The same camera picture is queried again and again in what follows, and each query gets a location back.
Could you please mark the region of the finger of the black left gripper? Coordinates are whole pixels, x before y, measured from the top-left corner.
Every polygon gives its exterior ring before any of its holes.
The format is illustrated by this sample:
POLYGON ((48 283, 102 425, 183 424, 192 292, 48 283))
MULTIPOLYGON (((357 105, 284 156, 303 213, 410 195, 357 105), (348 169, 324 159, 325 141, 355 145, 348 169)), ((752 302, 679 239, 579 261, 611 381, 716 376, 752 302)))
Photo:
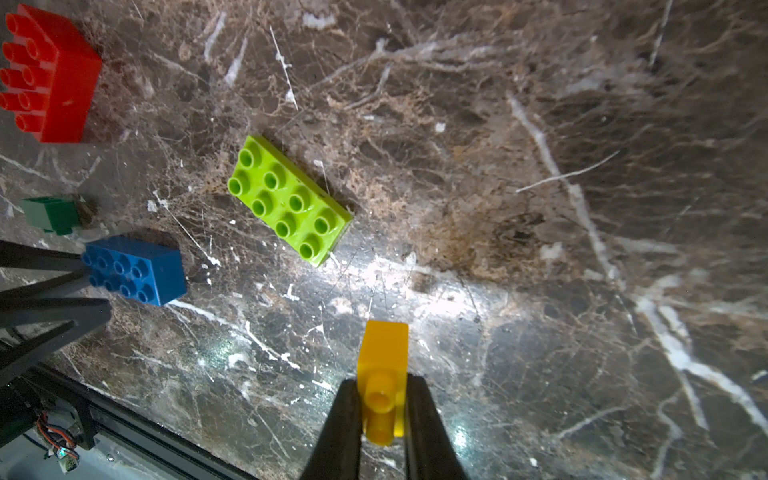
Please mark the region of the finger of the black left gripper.
POLYGON ((22 244, 1 241, 1 266, 11 269, 63 272, 63 275, 45 281, 1 292, 2 300, 59 298, 90 285, 90 270, 79 254, 46 250, 22 244))
POLYGON ((1 354, 7 384, 60 348, 106 325, 112 315, 103 298, 8 299, 1 301, 1 327, 54 323, 54 327, 1 354))

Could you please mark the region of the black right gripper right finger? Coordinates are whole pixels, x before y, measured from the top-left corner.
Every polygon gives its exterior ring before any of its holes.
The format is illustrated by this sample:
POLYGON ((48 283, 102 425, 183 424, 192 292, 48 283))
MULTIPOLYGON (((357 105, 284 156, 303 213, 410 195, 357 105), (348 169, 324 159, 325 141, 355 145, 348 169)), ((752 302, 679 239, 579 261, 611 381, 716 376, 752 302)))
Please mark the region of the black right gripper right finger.
POLYGON ((407 479, 468 479, 426 380, 412 374, 407 378, 404 438, 407 479))

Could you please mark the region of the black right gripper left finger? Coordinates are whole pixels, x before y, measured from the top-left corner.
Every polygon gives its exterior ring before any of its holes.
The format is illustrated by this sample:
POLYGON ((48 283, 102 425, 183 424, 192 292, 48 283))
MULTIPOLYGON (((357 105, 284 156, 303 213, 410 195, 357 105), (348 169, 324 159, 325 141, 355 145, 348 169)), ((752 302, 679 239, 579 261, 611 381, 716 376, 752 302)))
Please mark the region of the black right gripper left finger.
POLYGON ((357 382, 345 379, 339 386, 300 479, 357 480, 362 427, 362 406, 357 382))

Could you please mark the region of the small dark green lego brick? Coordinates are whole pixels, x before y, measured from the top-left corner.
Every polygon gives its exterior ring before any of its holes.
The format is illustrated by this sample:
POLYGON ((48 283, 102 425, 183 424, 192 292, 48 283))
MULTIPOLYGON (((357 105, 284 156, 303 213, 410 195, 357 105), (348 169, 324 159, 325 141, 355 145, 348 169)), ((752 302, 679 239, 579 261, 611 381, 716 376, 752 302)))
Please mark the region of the small dark green lego brick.
POLYGON ((21 209, 27 223, 45 233, 69 235, 81 225, 75 202, 59 197, 26 198, 21 209))

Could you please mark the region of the blue lego brick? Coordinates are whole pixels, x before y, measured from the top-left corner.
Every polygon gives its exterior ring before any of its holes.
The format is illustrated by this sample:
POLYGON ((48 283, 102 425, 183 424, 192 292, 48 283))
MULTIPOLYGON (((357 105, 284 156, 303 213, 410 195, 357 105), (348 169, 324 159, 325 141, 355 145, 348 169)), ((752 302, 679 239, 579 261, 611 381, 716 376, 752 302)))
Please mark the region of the blue lego brick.
POLYGON ((81 261, 93 287, 142 304, 163 306, 187 293, 178 249, 113 236, 87 243, 81 261))

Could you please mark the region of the small yellow lego brick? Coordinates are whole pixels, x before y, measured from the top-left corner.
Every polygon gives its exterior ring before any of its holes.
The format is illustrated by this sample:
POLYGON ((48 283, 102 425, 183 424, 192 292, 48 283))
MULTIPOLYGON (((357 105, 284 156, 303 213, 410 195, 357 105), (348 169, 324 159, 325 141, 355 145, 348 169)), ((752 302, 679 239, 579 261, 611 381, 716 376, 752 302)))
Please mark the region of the small yellow lego brick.
POLYGON ((404 436, 408 375, 409 327, 405 323, 369 320, 357 363, 363 432, 382 447, 404 436))

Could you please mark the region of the red lego brick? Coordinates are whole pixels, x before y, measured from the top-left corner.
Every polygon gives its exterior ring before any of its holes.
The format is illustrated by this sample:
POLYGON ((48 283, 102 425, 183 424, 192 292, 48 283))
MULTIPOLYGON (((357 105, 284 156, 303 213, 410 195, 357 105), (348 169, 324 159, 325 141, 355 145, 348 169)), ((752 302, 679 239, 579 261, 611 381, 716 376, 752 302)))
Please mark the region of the red lego brick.
POLYGON ((68 18, 20 4, 5 15, 12 40, 1 53, 1 108, 16 127, 41 143, 77 144, 102 69, 102 60, 68 18))

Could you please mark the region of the lime green lego brick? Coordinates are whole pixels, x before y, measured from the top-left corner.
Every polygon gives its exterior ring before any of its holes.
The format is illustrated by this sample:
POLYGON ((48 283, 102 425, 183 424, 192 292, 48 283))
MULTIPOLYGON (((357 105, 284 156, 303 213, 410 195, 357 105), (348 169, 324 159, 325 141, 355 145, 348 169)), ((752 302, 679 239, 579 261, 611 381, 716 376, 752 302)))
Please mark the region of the lime green lego brick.
POLYGON ((263 136, 246 138, 227 188, 315 267, 325 262, 353 219, 263 136))

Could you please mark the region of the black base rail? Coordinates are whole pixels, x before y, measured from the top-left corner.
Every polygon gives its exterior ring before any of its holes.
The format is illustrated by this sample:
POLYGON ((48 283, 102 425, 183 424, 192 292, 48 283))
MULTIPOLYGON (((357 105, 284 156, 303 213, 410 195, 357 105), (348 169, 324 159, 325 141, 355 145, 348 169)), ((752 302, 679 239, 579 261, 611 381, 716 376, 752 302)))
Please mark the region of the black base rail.
POLYGON ((235 467, 44 366, 1 386, 4 479, 247 479, 235 467))

